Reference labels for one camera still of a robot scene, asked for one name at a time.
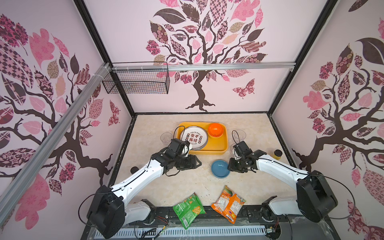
jar lid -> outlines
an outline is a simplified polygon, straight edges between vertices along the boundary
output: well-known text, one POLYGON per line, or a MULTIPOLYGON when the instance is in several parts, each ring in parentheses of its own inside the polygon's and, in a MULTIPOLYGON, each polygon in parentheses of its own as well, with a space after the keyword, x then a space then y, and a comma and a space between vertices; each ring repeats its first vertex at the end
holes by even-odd
POLYGON ((283 155, 283 152, 280 151, 279 149, 275 150, 273 153, 274 153, 277 157, 281 157, 281 156, 283 155))

stack of plates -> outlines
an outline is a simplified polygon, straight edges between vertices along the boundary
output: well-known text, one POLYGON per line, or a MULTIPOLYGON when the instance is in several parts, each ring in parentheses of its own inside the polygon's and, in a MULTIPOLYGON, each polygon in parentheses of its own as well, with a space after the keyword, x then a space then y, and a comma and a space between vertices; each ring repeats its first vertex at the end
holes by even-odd
POLYGON ((201 127, 191 126, 187 127, 180 134, 180 139, 190 142, 191 150, 200 150, 204 148, 208 143, 208 134, 201 127))

metal mesh basket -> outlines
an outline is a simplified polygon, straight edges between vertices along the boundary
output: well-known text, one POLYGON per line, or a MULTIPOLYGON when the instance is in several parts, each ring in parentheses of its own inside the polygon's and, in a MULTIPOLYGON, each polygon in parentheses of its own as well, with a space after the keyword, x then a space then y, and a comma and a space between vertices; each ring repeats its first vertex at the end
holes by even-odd
MULTIPOLYGON (((117 75, 125 93, 157 93, 168 94, 169 72, 164 69, 116 69, 117 75)), ((103 80, 107 93, 119 93, 111 75, 103 80)))

orange bowl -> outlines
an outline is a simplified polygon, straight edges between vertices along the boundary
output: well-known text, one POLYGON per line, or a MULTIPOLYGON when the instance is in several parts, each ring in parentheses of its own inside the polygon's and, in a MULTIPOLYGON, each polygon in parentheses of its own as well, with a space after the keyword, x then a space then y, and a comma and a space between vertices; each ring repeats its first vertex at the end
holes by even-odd
POLYGON ((211 123, 208 127, 208 134, 211 137, 221 137, 224 133, 224 128, 219 123, 211 123))

green snack bag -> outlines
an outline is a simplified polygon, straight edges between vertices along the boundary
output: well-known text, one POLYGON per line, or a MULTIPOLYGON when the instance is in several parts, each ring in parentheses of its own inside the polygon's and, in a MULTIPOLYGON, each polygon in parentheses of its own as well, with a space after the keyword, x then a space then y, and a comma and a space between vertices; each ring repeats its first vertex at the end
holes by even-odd
POLYGON ((185 229, 188 229, 197 215, 205 213, 204 207, 196 193, 193 193, 189 198, 174 206, 173 210, 185 229))

